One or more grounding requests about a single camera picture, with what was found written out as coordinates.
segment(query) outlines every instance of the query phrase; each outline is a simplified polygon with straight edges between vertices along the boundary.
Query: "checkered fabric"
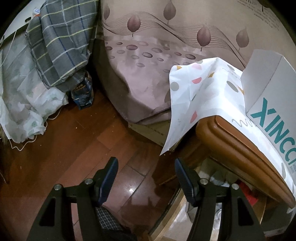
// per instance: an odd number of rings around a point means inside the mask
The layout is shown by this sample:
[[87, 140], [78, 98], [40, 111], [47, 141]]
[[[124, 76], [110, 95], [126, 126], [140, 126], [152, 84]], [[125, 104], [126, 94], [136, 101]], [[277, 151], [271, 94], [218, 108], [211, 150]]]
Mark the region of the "checkered fabric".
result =
[[124, 231], [117, 219], [105, 207], [96, 208], [102, 229]]
[[28, 25], [31, 53], [47, 86], [73, 90], [85, 75], [99, 0], [46, 0]]

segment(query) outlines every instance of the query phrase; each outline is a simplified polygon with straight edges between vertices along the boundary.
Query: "metal screw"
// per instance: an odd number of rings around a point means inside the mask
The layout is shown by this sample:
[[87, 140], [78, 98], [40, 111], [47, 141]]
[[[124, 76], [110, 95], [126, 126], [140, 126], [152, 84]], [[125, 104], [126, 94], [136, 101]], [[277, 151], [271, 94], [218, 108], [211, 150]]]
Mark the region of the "metal screw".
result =
[[200, 183], [203, 184], [203, 185], [207, 185], [209, 183], [209, 181], [207, 179], [205, 179], [205, 178], [202, 178], [200, 180]]
[[54, 185], [54, 189], [57, 191], [57, 190], [60, 190], [62, 188], [62, 185], [61, 184], [56, 184]]
[[92, 184], [93, 180], [91, 178], [88, 178], [84, 181], [85, 184], [89, 185]]
[[232, 187], [234, 190], [239, 189], [239, 185], [237, 185], [236, 183], [232, 184], [231, 187]]

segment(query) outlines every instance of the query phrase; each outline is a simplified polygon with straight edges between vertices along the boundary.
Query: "cardboard box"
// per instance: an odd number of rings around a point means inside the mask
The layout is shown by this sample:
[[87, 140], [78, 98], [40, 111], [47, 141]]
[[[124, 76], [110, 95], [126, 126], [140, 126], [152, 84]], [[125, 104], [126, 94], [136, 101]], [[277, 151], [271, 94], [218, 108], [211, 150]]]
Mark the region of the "cardboard box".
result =
[[[163, 147], [168, 136], [168, 131], [170, 129], [170, 120], [158, 122], [147, 126], [129, 123], [128, 127]], [[170, 148], [170, 151], [174, 151], [180, 141], [181, 140], [173, 145]]]
[[276, 52], [254, 50], [241, 81], [247, 116], [270, 140], [295, 180], [295, 70]]

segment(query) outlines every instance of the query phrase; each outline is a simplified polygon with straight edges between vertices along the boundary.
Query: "pink dot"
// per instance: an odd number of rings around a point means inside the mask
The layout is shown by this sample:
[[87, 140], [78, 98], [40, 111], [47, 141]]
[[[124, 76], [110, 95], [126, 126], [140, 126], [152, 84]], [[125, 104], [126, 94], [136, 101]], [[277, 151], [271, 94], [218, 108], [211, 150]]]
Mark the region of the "pink dot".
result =
[[194, 122], [196, 118], [197, 118], [197, 113], [196, 113], [196, 111], [195, 111], [195, 112], [193, 113], [192, 117], [191, 117], [190, 124], [191, 124], [192, 122]]
[[199, 84], [199, 83], [201, 82], [201, 80], [202, 80], [202, 78], [199, 77], [199, 78], [197, 78], [197, 79], [192, 80], [192, 83], [194, 83], [194, 84]]
[[193, 63], [193, 64], [191, 65], [191, 67], [192, 67], [192, 68], [195, 68], [195, 69], [202, 70], [202, 66], [201, 66], [200, 64], [198, 64], [198, 63]]

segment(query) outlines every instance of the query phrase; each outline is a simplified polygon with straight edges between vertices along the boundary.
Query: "white cloth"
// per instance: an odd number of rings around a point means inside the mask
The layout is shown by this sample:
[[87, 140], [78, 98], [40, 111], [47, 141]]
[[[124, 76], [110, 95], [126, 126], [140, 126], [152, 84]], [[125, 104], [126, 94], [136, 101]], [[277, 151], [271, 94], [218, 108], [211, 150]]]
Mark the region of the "white cloth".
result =
[[173, 66], [170, 71], [172, 118], [161, 154], [168, 151], [198, 120], [219, 115], [258, 147], [296, 197], [295, 184], [286, 163], [246, 116], [241, 75], [242, 71], [220, 58]]
[[[0, 51], [0, 65], [9, 46]], [[65, 93], [44, 86], [24, 33], [16, 36], [0, 68], [0, 124], [7, 138], [20, 143], [43, 134], [48, 116], [67, 103]]]

